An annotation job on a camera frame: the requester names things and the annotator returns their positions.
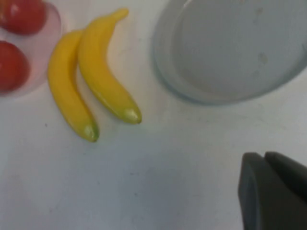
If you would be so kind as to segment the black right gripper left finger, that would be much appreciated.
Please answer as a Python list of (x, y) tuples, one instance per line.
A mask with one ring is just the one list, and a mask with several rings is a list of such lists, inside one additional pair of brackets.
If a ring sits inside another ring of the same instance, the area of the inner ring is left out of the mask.
[(307, 228), (307, 196), (293, 193), (265, 156), (254, 152), (243, 154), (238, 199), (245, 230)]

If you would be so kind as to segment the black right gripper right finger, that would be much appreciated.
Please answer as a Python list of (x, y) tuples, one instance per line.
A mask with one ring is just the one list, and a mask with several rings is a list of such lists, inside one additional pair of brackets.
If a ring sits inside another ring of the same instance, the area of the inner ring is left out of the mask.
[(278, 152), (266, 152), (265, 159), (293, 193), (297, 196), (307, 195), (306, 166)]

